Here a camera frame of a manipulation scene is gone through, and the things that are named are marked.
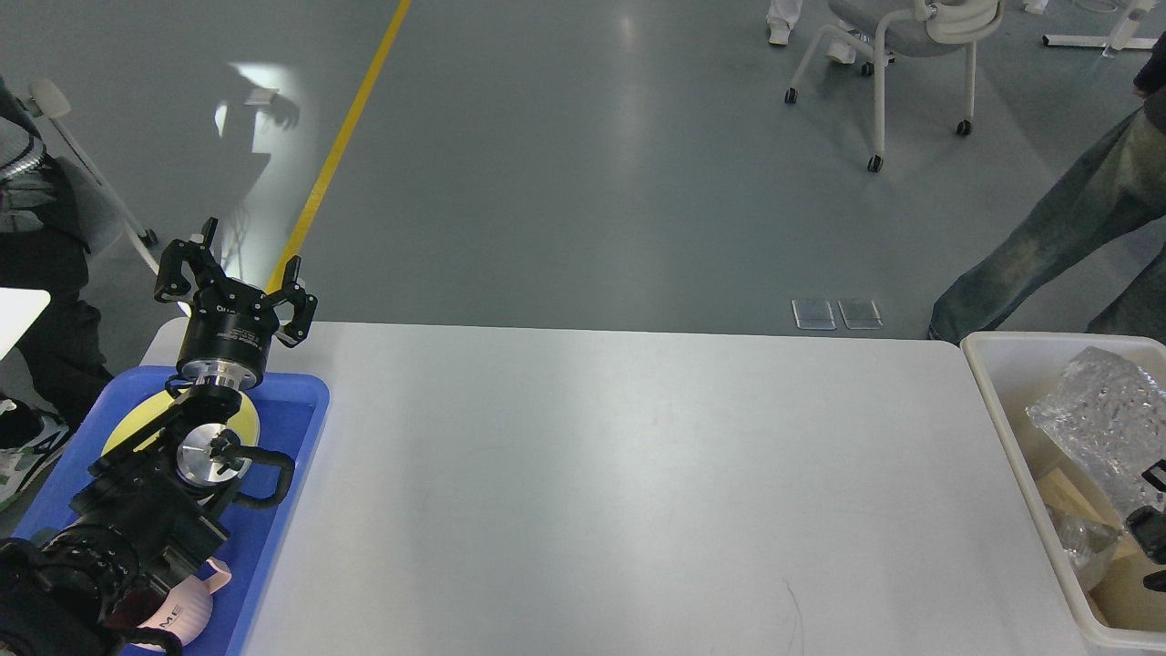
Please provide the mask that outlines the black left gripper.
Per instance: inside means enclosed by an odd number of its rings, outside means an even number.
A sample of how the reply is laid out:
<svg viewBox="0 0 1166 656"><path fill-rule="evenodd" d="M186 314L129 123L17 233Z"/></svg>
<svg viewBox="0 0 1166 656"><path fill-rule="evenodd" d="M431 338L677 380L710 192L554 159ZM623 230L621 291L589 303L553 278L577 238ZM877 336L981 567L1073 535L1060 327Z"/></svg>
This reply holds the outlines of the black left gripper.
<svg viewBox="0 0 1166 656"><path fill-rule="evenodd" d="M210 217L199 233L162 251L153 296L155 302L185 302L192 310L180 346L180 379L244 392L264 382L273 336L288 348L308 339L318 299L300 280L302 258L292 256L278 290L262 296L259 311L232 310L229 277L211 249L218 224ZM279 323L276 306L283 304L292 306L292 319Z"/></svg>

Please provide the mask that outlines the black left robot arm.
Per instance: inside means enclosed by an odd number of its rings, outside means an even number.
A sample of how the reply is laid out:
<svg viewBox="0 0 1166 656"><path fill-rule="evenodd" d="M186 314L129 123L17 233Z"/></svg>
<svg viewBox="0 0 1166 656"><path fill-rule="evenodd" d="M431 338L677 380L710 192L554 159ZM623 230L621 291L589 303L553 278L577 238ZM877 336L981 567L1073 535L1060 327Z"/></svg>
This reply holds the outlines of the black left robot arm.
<svg viewBox="0 0 1166 656"><path fill-rule="evenodd" d="M217 225L159 258L155 299L192 306L169 404L90 466L71 525L41 546L3 539L3 653L180 655L180 633L147 626L136 605L163 600L215 555L230 506L271 509L292 491L292 457L245 443L229 422L262 382L271 341L304 341L318 302L296 256L275 292L229 277L211 249Z"/></svg>

